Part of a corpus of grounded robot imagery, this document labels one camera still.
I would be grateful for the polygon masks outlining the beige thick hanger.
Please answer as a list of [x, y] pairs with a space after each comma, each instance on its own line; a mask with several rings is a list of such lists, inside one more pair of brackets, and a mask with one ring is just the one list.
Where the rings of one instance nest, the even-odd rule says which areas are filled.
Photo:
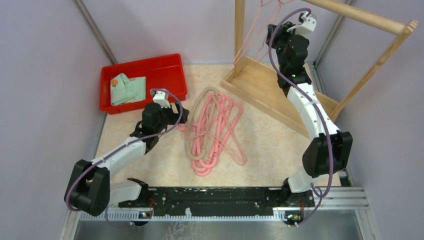
[[184, 124], [184, 147], [188, 159], [208, 168], [216, 162], [225, 140], [224, 130], [232, 133], [227, 113], [232, 101], [214, 87], [205, 88], [194, 101]]

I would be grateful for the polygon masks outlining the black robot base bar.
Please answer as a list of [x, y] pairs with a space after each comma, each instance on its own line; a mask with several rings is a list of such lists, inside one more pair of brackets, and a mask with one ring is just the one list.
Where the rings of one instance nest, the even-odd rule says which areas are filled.
[[300, 223], [305, 208], [316, 202], [311, 190], [291, 193], [287, 184], [281, 187], [188, 187], [141, 185], [135, 200], [118, 203], [120, 208], [147, 208], [140, 217], [189, 217], [203, 219], [252, 219], [273, 217], [287, 224]]

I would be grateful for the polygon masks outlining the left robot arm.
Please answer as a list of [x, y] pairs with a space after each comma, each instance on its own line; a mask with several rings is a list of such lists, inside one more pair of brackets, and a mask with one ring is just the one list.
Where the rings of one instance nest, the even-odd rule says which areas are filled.
[[178, 102], [175, 106], [177, 112], [158, 103], [147, 104], [141, 121], [121, 145], [99, 158], [75, 163], [64, 195], [68, 209], [96, 217], [115, 204], [132, 202], [138, 207], [146, 206], [150, 200], [148, 184], [135, 178], [118, 183], [111, 183], [111, 179], [150, 152], [160, 136], [187, 122], [190, 111]]

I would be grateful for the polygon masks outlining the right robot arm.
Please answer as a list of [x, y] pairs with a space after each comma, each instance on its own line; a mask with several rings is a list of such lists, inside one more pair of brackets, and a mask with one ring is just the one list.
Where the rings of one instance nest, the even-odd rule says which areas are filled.
[[310, 140], [301, 169], [283, 182], [281, 199], [287, 206], [311, 193], [319, 178], [328, 176], [331, 181], [333, 174], [345, 170], [353, 144], [350, 132], [341, 131], [318, 100], [304, 67], [309, 40], [300, 32], [301, 26], [290, 21], [269, 24], [265, 41], [268, 51], [277, 55], [277, 63], [272, 64], [277, 84], [299, 113]]

